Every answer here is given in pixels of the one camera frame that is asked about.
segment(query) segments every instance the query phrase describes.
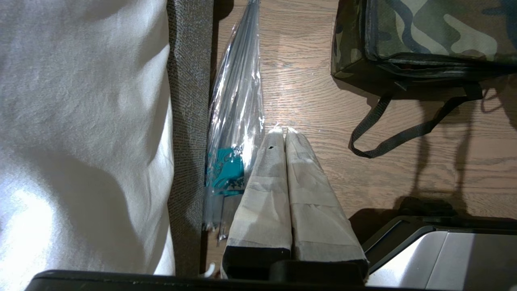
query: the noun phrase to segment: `plastic wrapping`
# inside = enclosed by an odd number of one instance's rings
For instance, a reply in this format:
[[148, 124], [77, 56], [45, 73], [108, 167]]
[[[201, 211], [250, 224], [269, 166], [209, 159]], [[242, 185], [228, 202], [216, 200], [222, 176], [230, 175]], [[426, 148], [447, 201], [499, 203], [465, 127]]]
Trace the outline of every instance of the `plastic wrapping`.
[[210, 105], [205, 228], [224, 239], [264, 136], [259, 59], [259, 0], [250, 0], [224, 52]]

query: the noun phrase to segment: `teal pattern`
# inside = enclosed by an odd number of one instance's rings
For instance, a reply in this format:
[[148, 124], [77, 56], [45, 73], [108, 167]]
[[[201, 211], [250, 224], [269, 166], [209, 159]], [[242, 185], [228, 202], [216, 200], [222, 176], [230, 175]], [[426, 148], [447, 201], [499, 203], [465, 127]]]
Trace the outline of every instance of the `teal pattern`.
[[244, 193], [244, 163], [234, 149], [218, 149], [217, 159], [207, 168], [206, 186], [214, 189], [215, 195], [234, 196]]

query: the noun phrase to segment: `black strap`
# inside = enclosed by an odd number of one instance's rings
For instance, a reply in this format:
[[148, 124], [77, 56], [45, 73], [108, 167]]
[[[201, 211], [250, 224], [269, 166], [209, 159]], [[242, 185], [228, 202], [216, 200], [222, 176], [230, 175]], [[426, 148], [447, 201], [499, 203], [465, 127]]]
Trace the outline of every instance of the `black strap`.
[[463, 85], [463, 89], [465, 90], [466, 96], [461, 97], [453, 97], [448, 100], [444, 106], [440, 109], [436, 117], [430, 121], [424, 122], [422, 124], [413, 126], [408, 128], [387, 140], [381, 142], [377, 148], [371, 151], [361, 151], [354, 147], [354, 142], [361, 137], [365, 132], [367, 132], [383, 115], [386, 107], [390, 103], [393, 98], [394, 91], [390, 91], [384, 96], [381, 97], [375, 108], [366, 115], [366, 117], [357, 125], [357, 127], [352, 132], [351, 136], [351, 150], [358, 156], [374, 158], [378, 156], [382, 156], [385, 153], [393, 150], [394, 148], [400, 146], [401, 144], [412, 140], [416, 137], [426, 135], [430, 133], [433, 128], [442, 121], [442, 119], [447, 116], [454, 108], [458, 107], [464, 102], [472, 101], [472, 100], [480, 100], [483, 99], [483, 93], [481, 90], [481, 86], [479, 83], [466, 83]]

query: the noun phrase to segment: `wood grain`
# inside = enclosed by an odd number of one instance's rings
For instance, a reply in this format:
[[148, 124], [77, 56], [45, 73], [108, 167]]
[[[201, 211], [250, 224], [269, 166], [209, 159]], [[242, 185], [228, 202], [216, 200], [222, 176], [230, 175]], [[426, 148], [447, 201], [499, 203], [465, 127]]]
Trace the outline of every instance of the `wood grain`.
[[207, 235], [207, 252], [206, 252], [206, 270], [210, 267], [211, 263], [216, 265], [216, 269], [212, 274], [211, 278], [221, 278], [220, 268], [223, 257], [224, 248], [226, 247], [226, 241], [221, 241], [217, 244], [217, 234], [219, 229], [209, 231]]
[[[236, 0], [219, 23], [219, 52], [246, 2]], [[266, 129], [279, 122], [307, 136], [348, 217], [396, 208], [412, 195], [444, 199], [474, 216], [517, 219], [517, 78], [485, 83], [492, 89], [483, 102], [463, 104], [425, 138], [375, 159], [355, 156], [348, 149], [350, 134], [377, 97], [330, 76], [337, 6], [338, 0], [262, 0]], [[394, 100], [356, 146], [372, 149], [432, 118], [443, 104]], [[209, 247], [208, 253], [222, 251]]]

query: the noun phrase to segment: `white bedsheet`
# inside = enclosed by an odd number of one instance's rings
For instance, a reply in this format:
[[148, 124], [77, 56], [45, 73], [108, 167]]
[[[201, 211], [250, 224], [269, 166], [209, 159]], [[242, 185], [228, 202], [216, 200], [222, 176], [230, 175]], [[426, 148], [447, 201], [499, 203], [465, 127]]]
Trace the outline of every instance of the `white bedsheet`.
[[0, 289], [172, 274], [165, 0], [0, 0]]

